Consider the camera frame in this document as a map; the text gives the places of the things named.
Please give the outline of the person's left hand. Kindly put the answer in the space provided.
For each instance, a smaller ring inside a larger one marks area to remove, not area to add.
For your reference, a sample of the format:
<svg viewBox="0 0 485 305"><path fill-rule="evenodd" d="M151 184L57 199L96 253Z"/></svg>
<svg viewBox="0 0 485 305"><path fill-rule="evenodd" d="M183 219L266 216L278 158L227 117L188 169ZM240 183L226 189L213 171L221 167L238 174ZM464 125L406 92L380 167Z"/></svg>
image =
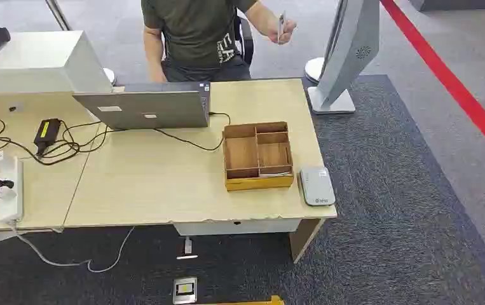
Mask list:
<svg viewBox="0 0 485 305"><path fill-rule="evenodd" d="M267 24L266 36L267 38L278 45L287 44L294 30L297 28L297 23L294 20L287 19L283 23L282 31L278 32L279 20L270 20Z"/></svg>

